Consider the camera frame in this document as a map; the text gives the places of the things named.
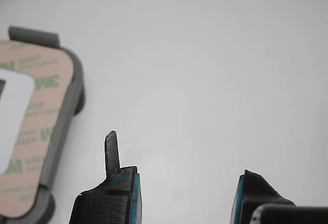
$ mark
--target teal edge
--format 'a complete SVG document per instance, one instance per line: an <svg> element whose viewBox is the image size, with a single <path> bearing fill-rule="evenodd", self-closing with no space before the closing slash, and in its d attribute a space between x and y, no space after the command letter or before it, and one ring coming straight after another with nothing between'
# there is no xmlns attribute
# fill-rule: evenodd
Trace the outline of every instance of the teal edge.
<svg viewBox="0 0 328 224"><path fill-rule="evenodd" d="M133 186L131 224L135 224L136 217L137 217L137 201L138 201L139 181L140 181L140 175L136 174L135 179L134 179L134 186Z"/></svg>
<svg viewBox="0 0 328 224"><path fill-rule="evenodd" d="M240 177L240 182L239 182L239 187L238 187L236 214L235 214L235 223L234 224L239 224L239 222L240 222L243 186L244 186L244 176L242 175Z"/></svg>

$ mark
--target white label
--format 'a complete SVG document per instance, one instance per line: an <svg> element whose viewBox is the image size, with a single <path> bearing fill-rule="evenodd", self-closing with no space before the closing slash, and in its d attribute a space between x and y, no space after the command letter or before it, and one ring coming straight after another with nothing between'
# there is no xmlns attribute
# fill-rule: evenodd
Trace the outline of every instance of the white label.
<svg viewBox="0 0 328 224"><path fill-rule="evenodd" d="M26 109L34 91L34 79L0 69L0 175L7 171Z"/></svg>

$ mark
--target gray plastic bracket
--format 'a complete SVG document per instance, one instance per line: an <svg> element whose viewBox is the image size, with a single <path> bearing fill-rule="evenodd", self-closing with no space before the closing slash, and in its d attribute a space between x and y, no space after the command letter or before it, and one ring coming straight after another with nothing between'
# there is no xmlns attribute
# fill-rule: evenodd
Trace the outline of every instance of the gray plastic bracket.
<svg viewBox="0 0 328 224"><path fill-rule="evenodd" d="M48 33L27 29L21 27L10 26L8 29L9 38L11 40L36 44L59 49L59 36L56 33Z"/></svg>
<svg viewBox="0 0 328 224"><path fill-rule="evenodd" d="M51 137L34 206L25 216L20 218L5 218L0 216L0 224L44 224L49 221L55 209L55 201L51 194L51 188L71 120L76 114L75 111L81 97L84 96L83 67L78 57L72 51L60 47L57 34L20 27L9 27L8 31L11 40L64 51L71 58L74 66L73 78L68 86L63 106L61 107L58 121Z"/></svg>

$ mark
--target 3m logo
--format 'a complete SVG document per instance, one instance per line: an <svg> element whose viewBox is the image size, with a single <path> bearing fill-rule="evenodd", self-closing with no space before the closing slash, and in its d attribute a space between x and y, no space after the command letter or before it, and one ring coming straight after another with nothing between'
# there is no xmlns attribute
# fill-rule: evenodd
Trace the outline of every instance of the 3m logo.
<svg viewBox="0 0 328 224"><path fill-rule="evenodd" d="M53 129L54 129L54 127L42 128L40 130L41 140L43 142L48 141L49 139L51 139Z"/></svg>
<svg viewBox="0 0 328 224"><path fill-rule="evenodd" d="M37 90L44 88L56 88L59 86L59 75L54 74L45 76L35 80L35 87Z"/></svg>
<svg viewBox="0 0 328 224"><path fill-rule="evenodd" d="M0 69L15 70L15 61L0 63Z"/></svg>
<svg viewBox="0 0 328 224"><path fill-rule="evenodd" d="M15 161L10 161L6 174L19 174L19 173L22 173L22 161L18 159L16 159Z"/></svg>

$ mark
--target white surface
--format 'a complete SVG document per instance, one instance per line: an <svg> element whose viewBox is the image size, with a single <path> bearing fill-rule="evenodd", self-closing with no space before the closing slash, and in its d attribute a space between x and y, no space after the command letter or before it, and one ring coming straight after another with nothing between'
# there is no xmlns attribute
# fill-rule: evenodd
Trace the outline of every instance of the white surface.
<svg viewBox="0 0 328 224"><path fill-rule="evenodd" d="M0 69L5 81L0 95L0 175L7 171L26 109L34 91L34 80L26 74Z"/></svg>
<svg viewBox="0 0 328 224"><path fill-rule="evenodd" d="M239 175L328 206L328 0L0 0L9 25L57 32L87 104L60 161L51 221L105 178L116 130L141 173L143 223L229 223Z"/></svg>

